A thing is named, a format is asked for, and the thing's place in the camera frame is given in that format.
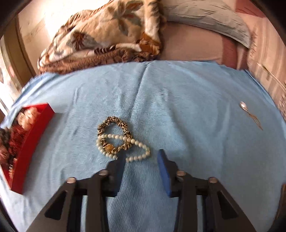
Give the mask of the white cherry print scrunchie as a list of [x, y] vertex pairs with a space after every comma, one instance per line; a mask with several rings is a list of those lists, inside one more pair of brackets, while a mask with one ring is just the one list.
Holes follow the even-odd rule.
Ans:
[[24, 112], [18, 113], [17, 122], [25, 131], [28, 131], [39, 115], [40, 113], [36, 107], [30, 107], [25, 109]]

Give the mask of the floral brown cream blanket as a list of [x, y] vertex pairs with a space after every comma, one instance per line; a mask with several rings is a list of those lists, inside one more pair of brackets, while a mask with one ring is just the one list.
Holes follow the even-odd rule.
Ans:
[[62, 25], [37, 61], [41, 73], [68, 74], [95, 66], [144, 62], [162, 51], [161, 1], [109, 1]]

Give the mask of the striped floral pillow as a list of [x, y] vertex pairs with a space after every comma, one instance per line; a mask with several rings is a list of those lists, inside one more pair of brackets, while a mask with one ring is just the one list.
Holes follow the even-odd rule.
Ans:
[[267, 18], [253, 28], [247, 65], [285, 117], [285, 44]]

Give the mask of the dark red dotted scrunchie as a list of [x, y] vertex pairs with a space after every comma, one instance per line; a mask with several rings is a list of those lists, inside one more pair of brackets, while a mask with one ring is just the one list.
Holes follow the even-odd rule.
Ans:
[[9, 140], [9, 153], [13, 156], [17, 156], [22, 146], [22, 143], [26, 137], [27, 132], [20, 126], [14, 125], [11, 127], [11, 134]]

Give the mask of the red jewelry box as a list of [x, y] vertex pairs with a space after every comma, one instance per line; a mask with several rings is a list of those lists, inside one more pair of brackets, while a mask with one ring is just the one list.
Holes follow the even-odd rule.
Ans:
[[8, 168], [1, 165], [1, 171], [9, 189], [18, 194], [23, 193], [25, 177], [27, 175], [33, 153], [47, 125], [54, 116], [54, 111], [48, 103], [29, 105], [23, 107], [23, 109], [28, 110], [33, 107], [38, 110], [39, 115], [31, 129], [27, 132], [27, 135], [24, 137], [23, 143], [16, 155], [16, 161], [13, 162], [13, 176], [10, 177]]

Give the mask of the light blue bed cloth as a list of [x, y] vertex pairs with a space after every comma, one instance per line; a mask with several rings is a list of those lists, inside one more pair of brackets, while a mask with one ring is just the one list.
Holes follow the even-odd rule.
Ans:
[[164, 191], [157, 152], [193, 177], [219, 179], [257, 231], [268, 231], [285, 183], [285, 121], [246, 70], [216, 63], [120, 63], [67, 75], [43, 74], [22, 90], [2, 123], [21, 107], [47, 102], [54, 116], [33, 154], [24, 193], [1, 179], [1, 198], [26, 231], [68, 177], [84, 179], [108, 158], [95, 142], [109, 116], [127, 122], [149, 159], [125, 166], [117, 197], [107, 201], [111, 231], [172, 231], [177, 201]]

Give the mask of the pink brown bed sheet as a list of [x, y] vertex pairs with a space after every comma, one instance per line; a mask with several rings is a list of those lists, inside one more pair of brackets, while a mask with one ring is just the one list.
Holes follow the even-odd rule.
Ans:
[[[265, 14], [252, 1], [223, 1], [248, 26], [254, 26]], [[168, 21], [163, 30], [164, 50], [161, 60], [215, 61], [233, 69], [247, 69], [248, 48], [214, 31]]]

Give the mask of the red plaid scrunchie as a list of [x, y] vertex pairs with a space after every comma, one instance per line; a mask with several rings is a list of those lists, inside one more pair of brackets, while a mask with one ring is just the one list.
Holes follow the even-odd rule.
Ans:
[[1, 166], [8, 169], [9, 177], [12, 178], [14, 176], [14, 165], [17, 162], [17, 159], [8, 152], [3, 144], [0, 146], [0, 154]]

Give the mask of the dark brown fuzzy scrunchie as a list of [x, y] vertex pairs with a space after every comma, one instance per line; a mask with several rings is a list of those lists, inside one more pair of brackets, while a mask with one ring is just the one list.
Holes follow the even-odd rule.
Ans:
[[1, 144], [7, 144], [9, 143], [11, 136], [11, 130], [9, 128], [0, 128], [0, 138], [1, 138]]

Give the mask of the light blue pillow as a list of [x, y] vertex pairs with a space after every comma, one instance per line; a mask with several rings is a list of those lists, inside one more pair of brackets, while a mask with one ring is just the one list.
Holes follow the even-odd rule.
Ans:
[[230, 37], [246, 48], [251, 44], [251, 33], [243, 21], [223, 1], [163, 1], [167, 20], [196, 26]]

